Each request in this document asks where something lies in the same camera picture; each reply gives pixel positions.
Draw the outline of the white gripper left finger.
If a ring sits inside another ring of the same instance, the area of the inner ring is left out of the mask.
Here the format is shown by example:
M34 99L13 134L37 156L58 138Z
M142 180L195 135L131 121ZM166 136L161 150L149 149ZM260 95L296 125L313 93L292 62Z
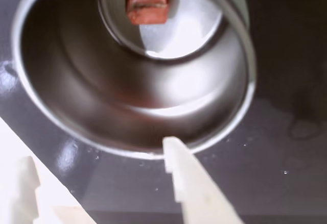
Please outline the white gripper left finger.
M7 168L7 223L95 223L73 195L31 156Z

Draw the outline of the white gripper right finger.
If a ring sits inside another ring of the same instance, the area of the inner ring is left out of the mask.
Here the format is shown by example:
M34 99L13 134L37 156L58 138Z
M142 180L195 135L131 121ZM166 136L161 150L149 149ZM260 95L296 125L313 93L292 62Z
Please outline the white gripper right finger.
M162 140L166 172L172 175L175 202L187 224L243 223L233 205L192 154L176 137Z

